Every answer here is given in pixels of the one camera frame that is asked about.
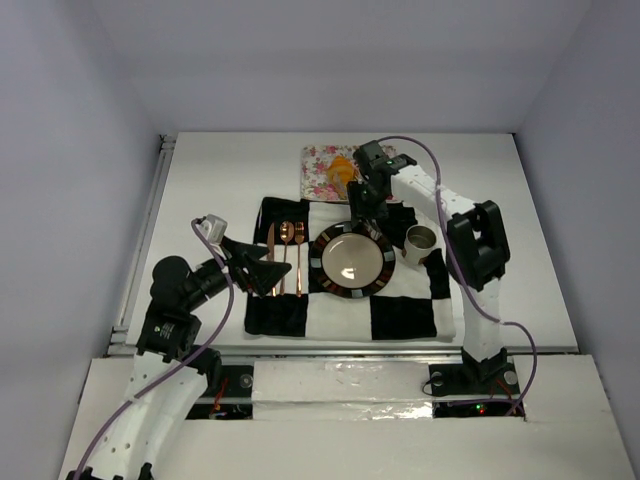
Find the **orange striped croissant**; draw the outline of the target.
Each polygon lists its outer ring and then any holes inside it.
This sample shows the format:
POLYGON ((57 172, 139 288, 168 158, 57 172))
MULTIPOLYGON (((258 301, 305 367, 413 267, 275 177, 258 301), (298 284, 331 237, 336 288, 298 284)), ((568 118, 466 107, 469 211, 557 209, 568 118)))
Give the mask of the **orange striped croissant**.
POLYGON ((358 177, 356 166, 344 156, 336 156, 327 169, 327 178, 335 188, 357 181, 358 177))

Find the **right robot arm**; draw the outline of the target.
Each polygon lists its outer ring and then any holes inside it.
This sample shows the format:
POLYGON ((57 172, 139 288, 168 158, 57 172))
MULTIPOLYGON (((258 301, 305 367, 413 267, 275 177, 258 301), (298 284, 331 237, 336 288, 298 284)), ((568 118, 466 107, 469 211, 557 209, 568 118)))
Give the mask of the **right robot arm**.
POLYGON ((248 296, 245 331, 349 342, 444 336, 457 283, 462 360, 433 372, 432 392, 490 392, 507 368, 496 308, 510 251, 499 207, 459 196, 404 155, 363 169, 345 203, 262 200, 253 241, 291 268, 248 296))

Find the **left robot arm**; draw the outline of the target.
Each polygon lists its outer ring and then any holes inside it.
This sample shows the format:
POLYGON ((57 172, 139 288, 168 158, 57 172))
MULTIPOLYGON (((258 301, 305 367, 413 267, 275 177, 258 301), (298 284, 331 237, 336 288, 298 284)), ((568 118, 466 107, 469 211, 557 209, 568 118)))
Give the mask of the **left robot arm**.
POLYGON ((265 261, 267 253, 224 237, 219 252, 196 268, 179 256, 155 265, 123 402, 68 478, 153 478, 196 400, 220 387, 221 356, 196 344, 201 322, 194 310, 223 290, 269 292, 290 267, 265 261))

